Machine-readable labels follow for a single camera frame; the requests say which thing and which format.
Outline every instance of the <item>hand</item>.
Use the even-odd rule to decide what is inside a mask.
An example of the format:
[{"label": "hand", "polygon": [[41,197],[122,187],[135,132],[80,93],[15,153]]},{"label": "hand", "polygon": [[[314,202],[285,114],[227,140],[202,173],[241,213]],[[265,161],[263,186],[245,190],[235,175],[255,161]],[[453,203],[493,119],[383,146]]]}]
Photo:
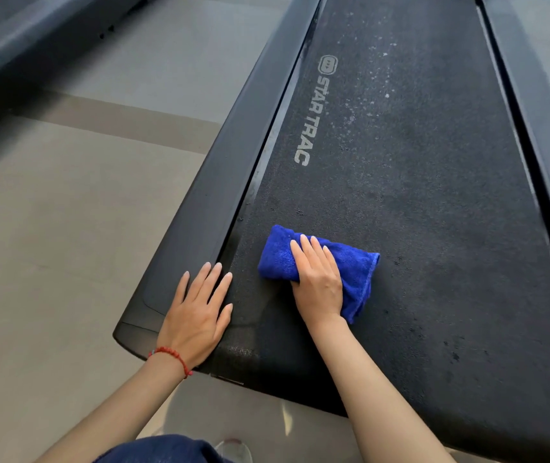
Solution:
[{"label": "hand", "polygon": [[343,303],[342,279],[331,251],[315,237],[301,235],[301,247],[290,242],[297,263],[299,283],[292,282],[298,311],[311,331],[330,319],[341,321]]},{"label": "hand", "polygon": [[215,264],[212,271],[210,263],[204,264],[185,295],[189,281],[189,272],[185,272],[157,336],[157,347],[177,350],[190,369],[202,364],[211,354],[230,323],[233,305],[226,305],[221,313],[219,308],[233,274],[226,274],[213,293],[220,273],[221,263]]}]

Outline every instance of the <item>dark blue pants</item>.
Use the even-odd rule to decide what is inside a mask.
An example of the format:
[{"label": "dark blue pants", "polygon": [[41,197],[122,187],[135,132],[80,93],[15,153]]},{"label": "dark blue pants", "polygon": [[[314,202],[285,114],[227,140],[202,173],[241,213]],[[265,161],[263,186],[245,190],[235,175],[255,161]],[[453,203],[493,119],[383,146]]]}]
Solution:
[{"label": "dark blue pants", "polygon": [[116,446],[94,463],[230,463],[203,440],[158,435]]}]

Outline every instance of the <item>finger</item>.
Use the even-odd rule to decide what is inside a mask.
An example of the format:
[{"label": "finger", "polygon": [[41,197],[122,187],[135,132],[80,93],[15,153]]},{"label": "finger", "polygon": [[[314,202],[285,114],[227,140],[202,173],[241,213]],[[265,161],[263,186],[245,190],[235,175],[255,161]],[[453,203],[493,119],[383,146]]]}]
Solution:
[{"label": "finger", "polygon": [[303,249],[297,244],[297,241],[290,241],[290,250],[292,250],[292,256],[294,257],[294,261],[297,264],[299,275],[308,271],[311,268],[310,262],[303,253]]},{"label": "finger", "polygon": [[341,280],[342,277],[339,274],[339,268],[337,267],[337,262],[335,261],[335,257],[333,256],[333,254],[331,253],[331,251],[329,250],[329,248],[326,245],[324,246],[323,251],[324,251],[324,256],[328,260],[329,265],[331,266],[331,269],[333,270],[333,273],[335,273],[335,275],[337,276],[337,279]]},{"label": "finger", "polygon": [[211,270],[211,264],[209,262],[206,262],[204,265],[202,265],[202,268],[198,272],[198,275],[195,277],[194,282],[189,287],[189,292],[187,293],[187,297],[186,297],[188,301],[194,301],[195,298],[198,297],[200,288],[202,287],[204,280],[207,279],[207,275],[210,270]]},{"label": "finger", "polygon": [[324,267],[325,270],[331,271],[331,266],[329,261],[324,255],[324,250],[320,247],[320,242],[317,240],[317,237],[311,236],[310,239],[311,247],[314,249],[317,255],[317,259],[320,260],[320,264]]},{"label": "finger", "polygon": [[213,335],[213,341],[215,344],[217,344],[221,337],[224,335],[224,331],[230,324],[230,318],[233,314],[233,305],[228,304],[224,307],[224,309],[219,314],[219,318],[217,319],[217,323],[215,324],[215,334]]},{"label": "finger", "polygon": [[202,287],[200,288],[200,292],[198,292],[198,296],[196,297],[196,300],[201,303],[207,303],[208,299],[213,292],[213,288],[215,287],[215,283],[219,279],[219,274],[221,273],[221,263],[216,263],[213,267],[213,270],[209,273],[207,276],[207,279],[204,280],[204,283],[202,283]]},{"label": "finger", "polygon": [[185,292],[187,291],[187,283],[189,282],[189,271],[183,273],[179,285],[176,287],[176,292],[174,294],[174,299],[172,300],[172,307],[175,305],[180,305],[185,298]]},{"label": "finger", "polygon": [[316,251],[311,246],[310,241],[305,234],[301,235],[301,247],[303,248],[303,253],[309,260],[310,266],[312,268],[320,267],[321,263],[320,260],[317,258]]},{"label": "finger", "polygon": [[228,292],[228,288],[230,287],[230,283],[232,282],[233,282],[232,273],[226,273],[226,275],[221,279],[219,286],[217,286],[217,289],[215,289],[215,292],[213,293],[213,296],[211,297],[211,300],[208,303],[208,306],[212,307],[214,311],[216,312],[219,311],[221,304],[224,302],[224,297]]}]

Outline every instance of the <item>left hand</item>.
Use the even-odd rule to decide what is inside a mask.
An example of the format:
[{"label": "left hand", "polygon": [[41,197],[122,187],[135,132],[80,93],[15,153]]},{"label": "left hand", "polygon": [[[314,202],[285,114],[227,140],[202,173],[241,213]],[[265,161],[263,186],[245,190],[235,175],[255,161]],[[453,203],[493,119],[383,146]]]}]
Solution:
[{"label": "left hand", "polygon": [[233,275],[227,273],[213,292],[220,273],[221,263],[215,264],[213,270],[210,263],[204,264],[187,295],[189,272],[183,274],[157,337],[158,348],[177,350],[190,369],[202,364],[211,354],[230,323],[233,305],[226,305],[221,313],[219,308]]}]

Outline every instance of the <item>gray floor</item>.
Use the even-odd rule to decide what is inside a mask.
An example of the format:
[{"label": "gray floor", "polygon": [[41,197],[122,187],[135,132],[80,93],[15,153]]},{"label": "gray floor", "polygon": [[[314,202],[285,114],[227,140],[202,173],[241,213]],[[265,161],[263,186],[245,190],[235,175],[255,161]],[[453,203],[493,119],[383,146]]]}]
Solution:
[{"label": "gray floor", "polygon": [[[287,2],[156,0],[0,124],[0,462],[37,457],[140,366],[112,330]],[[360,461],[346,419],[201,374],[141,436],[168,432]]]}]

